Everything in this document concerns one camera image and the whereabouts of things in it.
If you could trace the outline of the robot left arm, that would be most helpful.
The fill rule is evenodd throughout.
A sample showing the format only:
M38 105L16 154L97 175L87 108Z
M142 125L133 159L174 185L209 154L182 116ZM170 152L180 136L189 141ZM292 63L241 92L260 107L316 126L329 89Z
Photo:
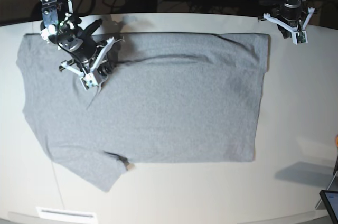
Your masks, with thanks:
M307 42L305 28L309 23L315 9L309 8L304 11L306 0L268 0L273 8L263 15L264 20L277 24L283 38L291 38L293 43Z

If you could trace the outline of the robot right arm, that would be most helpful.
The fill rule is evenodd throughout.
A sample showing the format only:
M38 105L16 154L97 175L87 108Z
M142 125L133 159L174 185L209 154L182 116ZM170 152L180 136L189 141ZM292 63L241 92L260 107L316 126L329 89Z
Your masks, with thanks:
M80 27L81 16L73 7L72 0L40 2L42 39L56 45L71 57L71 60L60 64L59 70L72 70L81 76L93 71L103 77L112 74L114 66L104 54L108 41L97 42L92 36L103 21L95 20L83 29Z

